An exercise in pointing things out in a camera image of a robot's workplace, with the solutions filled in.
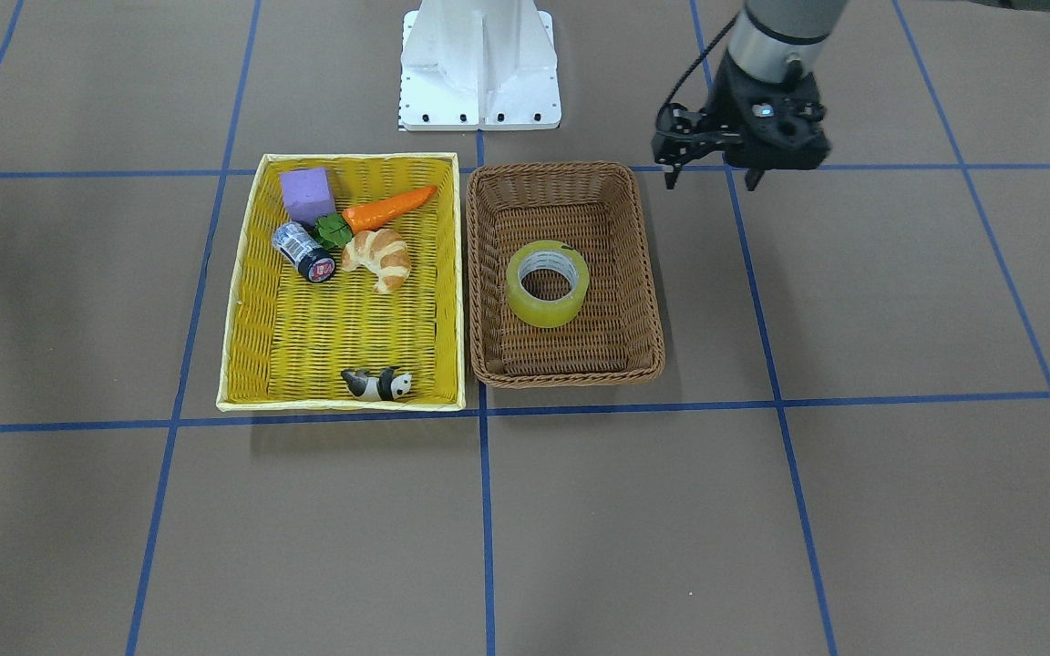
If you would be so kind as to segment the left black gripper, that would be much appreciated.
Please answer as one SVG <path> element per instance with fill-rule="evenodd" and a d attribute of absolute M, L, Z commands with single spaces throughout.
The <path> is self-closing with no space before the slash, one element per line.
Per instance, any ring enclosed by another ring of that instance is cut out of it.
<path fill-rule="evenodd" d="M 746 190 L 754 192 L 768 170 L 812 170 L 830 156 L 832 144 L 822 120 L 814 75 L 800 61 L 785 62 L 782 82 L 747 75 L 734 61 L 722 61 L 707 99 L 707 121 L 734 140 L 724 146 L 726 162 L 746 168 Z M 667 190 L 682 175 L 679 155 L 663 155 Z"/>

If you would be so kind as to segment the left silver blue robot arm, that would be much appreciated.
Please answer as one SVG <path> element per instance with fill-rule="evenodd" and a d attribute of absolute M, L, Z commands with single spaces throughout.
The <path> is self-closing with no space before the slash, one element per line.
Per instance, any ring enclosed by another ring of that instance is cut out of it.
<path fill-rule="evenodd" d="M 830 156 L 814 63 L 845 1 L 746 1 L 675 80 L 655 117 L 653 158 L 674 190 L 689 163 L 714 152 L 746 171 L 753 191 L 771 170 L 813 170 Z M 722 40 L 704 106 L 674 97 Z"/>

